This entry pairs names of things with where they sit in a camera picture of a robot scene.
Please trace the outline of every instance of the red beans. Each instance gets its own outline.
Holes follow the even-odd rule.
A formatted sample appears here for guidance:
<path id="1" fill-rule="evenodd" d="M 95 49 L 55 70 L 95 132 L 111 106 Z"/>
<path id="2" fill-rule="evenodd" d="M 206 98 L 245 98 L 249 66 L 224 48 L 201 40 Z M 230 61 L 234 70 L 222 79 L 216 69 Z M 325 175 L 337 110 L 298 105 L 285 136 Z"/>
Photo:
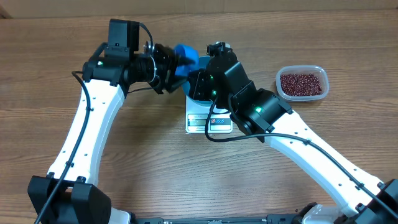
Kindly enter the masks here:
<path id="1" fill-rule="evenodd" d="M 316 96 L 322 94 L 319 78 L 311 74 L 283 74 L 280 76 L 282 90 L 289 96 Z"/>

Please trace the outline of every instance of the blue object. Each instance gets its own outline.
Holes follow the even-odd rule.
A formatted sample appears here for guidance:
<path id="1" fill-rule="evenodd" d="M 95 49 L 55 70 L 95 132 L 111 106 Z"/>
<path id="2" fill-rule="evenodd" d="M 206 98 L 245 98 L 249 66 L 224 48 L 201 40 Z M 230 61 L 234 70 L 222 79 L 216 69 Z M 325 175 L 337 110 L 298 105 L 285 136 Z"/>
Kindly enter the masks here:
<path id="1" fill-rule="evenodd" d="M 184 45 L 184 44 L 178 44 L 177 46 L 175 46 L 174 51 L 176 54 L 179 54 L 182 57 L 189 58 L 195 62 L 194 64 L 191 64 L 191 65 L 178 66 L 175 71 L 176 76 L 187 77 L 191 71 L 195 71 L 195 70 L 199 69 L 198 68 L 199 54 L 195 49 L 193 49 L 187 45 Z"/>

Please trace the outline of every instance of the clear plastic container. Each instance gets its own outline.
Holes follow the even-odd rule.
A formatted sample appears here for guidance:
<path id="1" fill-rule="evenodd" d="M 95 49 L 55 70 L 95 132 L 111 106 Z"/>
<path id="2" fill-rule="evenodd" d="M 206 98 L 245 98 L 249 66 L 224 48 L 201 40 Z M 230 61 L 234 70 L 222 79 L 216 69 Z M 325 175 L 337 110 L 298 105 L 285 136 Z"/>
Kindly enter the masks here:
<path id="1" fill-rule="evenodd" d="M 313 73 L 316 77 L 319 78 L 319 82 L 322 87 L 321 95 L 316 96 L 289 96 L 282 90 L 282 85 L 280 83 L 280 76 L 287 74 L 310 74 Z M 329 80 L 328 75 L 324 71 L 323 68 L 316 65 L 293 65 L 287 66 L 279 70 L 276 74 L 276 89 L 278 91 L 279 96 L 289 102 L 306 102 L 312 100 L 320 100 L 324 98 L 329 92 Z"/>

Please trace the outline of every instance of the wire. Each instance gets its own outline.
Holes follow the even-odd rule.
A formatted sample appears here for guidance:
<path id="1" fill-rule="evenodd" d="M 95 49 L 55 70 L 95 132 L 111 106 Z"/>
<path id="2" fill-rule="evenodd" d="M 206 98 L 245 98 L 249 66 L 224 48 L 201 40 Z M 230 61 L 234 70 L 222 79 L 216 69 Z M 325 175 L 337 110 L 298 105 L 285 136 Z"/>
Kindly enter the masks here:
<path id="1" fill-rule="evenodd" d="M 152 35 L 150 34 L 149 29 L 143 23 L 140 22 L 139 26 L 141 26 L 147 32 L 150 39 L 150 52 L 152 52 L 152 49 L 154 48 L 154 40 L 152 39 Z"/>
<path id="2" fill-rule="evenodd" d="M 213 114 L 228 114 L 228 113 L 229 113 L 229 111 L 225 111 L 224 113 L 217 113 L 217 112 L 213 111 Z"/>
<path id="3" fill-rule="evenodd" d="M 54 189 L 51 191 L 50 196 L 48 197 L 47 201 L 45 202 L 43 208 L 41 209 L 40 213 L 37 215 L 36 221 L 34 222 L 35 224 L 39 224 L 40 220 L 42 219 L 45 211 L 48 209 L 48 207 L 51 204 L 51 201 L 53 200 L 55 194 L 57 193 L 58 189 L 60 188 L 62 181 L 64 180 L 65 176 L 67 175 L 67 172 L 70 168 L 70 166 L 72 165 L 73 162 L 73 158 L 76 155 L 77 149 L 79 148 L 79 144 L 81 142 L 81 139 L 83 138 L 83 134 L 85 133 L 86 127 L 87 127 L 87 123 L 88 123 L 88 118 L 90 116 L 90 111 L 91 111 L 91 102 L 90 102 L 90 96 L 88 94 L 88 90 L 86 85 L 84 84 L 83 80 L 81 80 L 81 78 L 77 75 L 77 74 L 83 74 L 83 72 L 79 72 L 79 71 L 73 71 L 72 75 L 77 79 L 77 81 L 80 83 L 81 87 L 83 88 L 83 91 L 85 92 L 86 95 L 86 101 L 87 101 L 87 107 L 86 107 L 86 116 L 85 116 L 85 120 L 83 122 L 83 126 L 81 127 L 80 130 L 80 134 L 76 140 L 75 143 L 75 147 L 72 150 L 72 153 L 70 154 L 69 160 L 66 163 L 66 166 L 58 180 L 58 183 L 56 184 L 56 186 L 54 187 Z"/>
<path id="4" fill-rule="evenodd" d="M 136 90 L 131 90 L 130 92 L 127 92 L 127 94 L 134 93 L 134 92 L 137 92 L 137 91 L 142 91 L 142 90 L 151 90 L 151 89 L 153 89 L 153 88 L 152 87 L 139 88 L 139 89 L 136 89 Z"/>
<path id="5" fill-rule="evenodd" d="M 372 199 L 374 199 L 381 207 L 383 207 L 390 215 L 392 215 L 396 220 L 398 220 L 398 215 L 390 208 L 388 207 L 382 200 L 380 200 L 377 196 L 375 196 L 370 190 L 368 190 L 364 184 L 362 184 L 359 180 L 357 180 L 354 176 L 352 176 L 335 158 L 333 158 L 328 152 L 326 152 L 324 149 L 322 149 L 320 146 L 317 144 L 311 142 L 308 139 L 300 138 L 298 136 L 293 136 L 290 134 L 282 134 L 282 133 L 264 133 L 264 134 L 251 134 L 248 136 L 238 136 L 238 137 L 232 137 L 232 138 L 224 138 L 224 139 L 214 139 L 209 136 L 208 129 L 209 129 L 209 122 L 210 122 L 210 117 L 213 114 L 214 107 L 218 101 L 218 96 L 215 98 L 213 101 L 213 104 L 210 107 L 209 114 L 206 119 L 206 126 L 205 126 L 205 135 L 206 138 L 209 139 L 210 141 L 213 142 L 230 142 L 230 141 L 238 141 L 238 140 L 243 140 L 243 139 L 250 139 L 250 138 L 257 138 L 257 137 L 282 137 L 282 138 L 289 138 L 289 139 L 294 139 L 298 141 L 302 141 L 305 145 L 310 145 L 320 151 L 323 155 L 325 155 L 329 160 L 334 163 L 345 175 L 349 177 L 350 180 L 352 180 L 360 189 L 362 189 L 365 193 L 367 193 Z M 229 97 L 228 100 L 228 106 L 230 107 L 231 110 L 231 97 Z"/>

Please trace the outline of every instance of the wood grain surface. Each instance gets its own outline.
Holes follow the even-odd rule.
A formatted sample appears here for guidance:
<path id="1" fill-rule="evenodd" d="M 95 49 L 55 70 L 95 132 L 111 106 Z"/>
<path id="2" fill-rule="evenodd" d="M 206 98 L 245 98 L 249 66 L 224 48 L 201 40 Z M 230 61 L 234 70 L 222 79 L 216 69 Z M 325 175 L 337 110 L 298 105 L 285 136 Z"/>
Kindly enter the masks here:
<path id="1" fill-rule="evenodd" d="M 294 109 L 357 166 L 384 181 L 398 178 L 398 11 L 117 18 L 145 22 L 155 42 L 189 44 L 200 54 L 206 44 L 229 42 L 258 88 L 275 91 L 284 66 L 323 67 L 329 95 Z M 1 223 L 36 217 L 27 185 L 32 175 L 46 174 L 63 145 L 80 97 L 70 71 L 107 40 L 109 19 L 0 20 Z M 138 217 L 185 218 L 334 204 L 292 161 L 255 139 L 217 144 L 185 134 L 184 113 L 181 91 L 127 97 L 99 172 L 99 188 L 114 207 Z"/>
<path id="2" fill-rule="evenodd" d="M 398 0 L 0 0 L 12 18 L 395 9 Z"/>

